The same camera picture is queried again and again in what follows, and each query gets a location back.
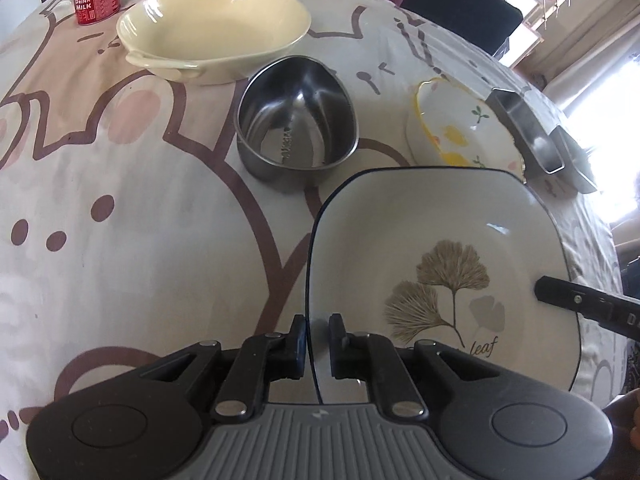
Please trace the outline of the dark chair near window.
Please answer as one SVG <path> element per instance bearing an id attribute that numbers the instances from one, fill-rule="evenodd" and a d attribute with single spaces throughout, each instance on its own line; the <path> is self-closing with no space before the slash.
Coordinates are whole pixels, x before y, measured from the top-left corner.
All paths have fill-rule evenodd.
<path id="1" fill-rule="evenodd" d="M 401 7 L 495 54 L 523 21 L 504 0 L 402 0 Z"/>

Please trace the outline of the white square ginkgo leaf plate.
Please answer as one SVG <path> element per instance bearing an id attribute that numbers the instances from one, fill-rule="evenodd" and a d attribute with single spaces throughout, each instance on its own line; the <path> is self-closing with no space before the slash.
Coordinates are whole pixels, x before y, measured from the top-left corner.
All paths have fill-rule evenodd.
<path id="1" fill-rule="evenodd" d="M 560 234 L 538 198 L 499 170 L 383 168 L 356 174 L 314 224 L 306 308 L 320 398 L 362 402 L 331 374 L 328 321 L 408 348 L 433 339 L 572 390 L 577 315 L 540 302 L 536 281 L 566 278 Z"/>

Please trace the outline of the small floral yellow-rimmed dish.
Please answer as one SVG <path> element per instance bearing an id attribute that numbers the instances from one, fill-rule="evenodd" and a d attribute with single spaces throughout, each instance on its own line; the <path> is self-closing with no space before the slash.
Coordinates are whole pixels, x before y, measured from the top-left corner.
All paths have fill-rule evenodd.
<path id="1" fill-rule="evenodd" d="M 498 169 L 525 179 L 525 162 L 512 134 L 475 92 L 437 76 L 411 98 L 405 135 L 421 166 Z"/>

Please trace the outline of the cream ceramic two-handled bowl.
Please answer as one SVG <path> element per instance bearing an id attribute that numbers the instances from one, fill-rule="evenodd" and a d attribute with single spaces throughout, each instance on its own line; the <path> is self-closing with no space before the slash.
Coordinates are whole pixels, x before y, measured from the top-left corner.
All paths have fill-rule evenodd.
<path id="1" fill-rule="evenodd" d="M 311 15 L 298 0 L 141 0 L 119 18 L 126 61 L 180 84 L 228 84 L 302 40 Z"/>

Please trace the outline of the round stainless steel bowl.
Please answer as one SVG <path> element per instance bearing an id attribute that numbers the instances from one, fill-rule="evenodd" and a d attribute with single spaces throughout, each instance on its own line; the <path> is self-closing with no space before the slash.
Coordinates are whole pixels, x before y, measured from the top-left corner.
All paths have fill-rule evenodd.
<path id="1" fill-rule="evenodd" d="M 326 180 L 359 142 L 345 87 L 328 66 L 303 55 L 279 58 L 253 76 L 234 125 L 246 170 L 285 193 Z"/>

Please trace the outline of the rectangular stainless steel tray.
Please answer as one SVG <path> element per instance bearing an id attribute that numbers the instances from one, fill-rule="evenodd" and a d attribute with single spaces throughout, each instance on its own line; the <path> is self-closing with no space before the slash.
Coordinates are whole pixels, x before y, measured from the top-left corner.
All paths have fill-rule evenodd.
<path id="1" fill-rule="evenodd" d="M 597 192 L 587 152 L 561 125 L 544 130 L 525 100 L 510 90 L 492 89 L 486 104 L 513 136 L 526 177 L 557 177 L 579 193 Z"/>

